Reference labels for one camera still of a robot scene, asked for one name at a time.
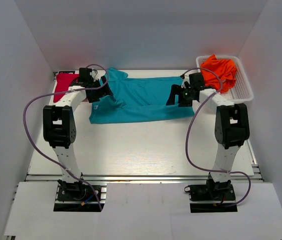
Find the teal t-shirt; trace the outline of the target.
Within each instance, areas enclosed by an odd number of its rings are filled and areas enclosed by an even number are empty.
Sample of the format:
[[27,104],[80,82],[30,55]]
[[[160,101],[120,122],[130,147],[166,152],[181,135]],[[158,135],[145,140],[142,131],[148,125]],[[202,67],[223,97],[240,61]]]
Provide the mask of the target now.
[[181,85],[179,76],[130,78],[128,73],[108,70],[113,96],[105,96],[92,104],[91,124],[141,123],[188,118],[192,107],[166,105],[172,85]]

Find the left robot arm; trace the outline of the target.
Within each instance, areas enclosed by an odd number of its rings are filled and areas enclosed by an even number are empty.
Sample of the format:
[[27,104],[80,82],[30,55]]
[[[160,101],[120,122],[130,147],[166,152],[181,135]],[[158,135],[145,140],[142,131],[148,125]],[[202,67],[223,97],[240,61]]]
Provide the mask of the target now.
[[43,108],[43,138],[52,147],[61,165],[62,181],[73,183],[69,193],[80,200],[86,195],[86,186],[79,183],[82,172],[79,170],[73,143],[76,140],[74,112],[87,100],[89,103],[100,101],[106,96],[113,96],[105,75],[97,79],[97,70],[92,65],[81,67],[79,74],[69,84],[64,93],[56,92],[60,99]]

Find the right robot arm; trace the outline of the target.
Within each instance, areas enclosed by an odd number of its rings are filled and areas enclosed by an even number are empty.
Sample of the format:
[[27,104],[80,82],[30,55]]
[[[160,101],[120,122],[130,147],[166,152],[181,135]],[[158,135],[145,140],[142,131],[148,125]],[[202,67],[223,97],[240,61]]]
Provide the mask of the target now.
[[218,143],[215,163],[208,170],[207,195],[219,199],[230,187],[231,170],[237,152],[250,137],[248,109],[244,103],[234,103],[219,94],[219,90],[205,85],[201,72],[189,75],[184,85],[173,84],[166,105],[178,104],[179,107],[191,107],[193,101],[201,105],[196,110],[207,106],[215,113],[215,139]]

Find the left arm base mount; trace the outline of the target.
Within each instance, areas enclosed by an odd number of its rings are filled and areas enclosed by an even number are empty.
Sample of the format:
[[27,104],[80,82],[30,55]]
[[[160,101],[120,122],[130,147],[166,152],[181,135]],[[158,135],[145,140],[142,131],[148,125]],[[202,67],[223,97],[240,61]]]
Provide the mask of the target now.
[[54,212],[99,213],[105,205],[105,186],[93,185],[93,189],[82,182],[57,181]]

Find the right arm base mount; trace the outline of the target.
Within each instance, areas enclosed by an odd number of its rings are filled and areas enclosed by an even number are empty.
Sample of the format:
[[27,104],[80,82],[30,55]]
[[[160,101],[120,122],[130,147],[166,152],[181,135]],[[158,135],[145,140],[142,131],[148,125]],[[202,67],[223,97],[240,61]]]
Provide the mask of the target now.
[[184,187],[189,195],[190,212],[234,213],[238,211],[233,185],[228,189],[210,193],[206,184],[193,184]]

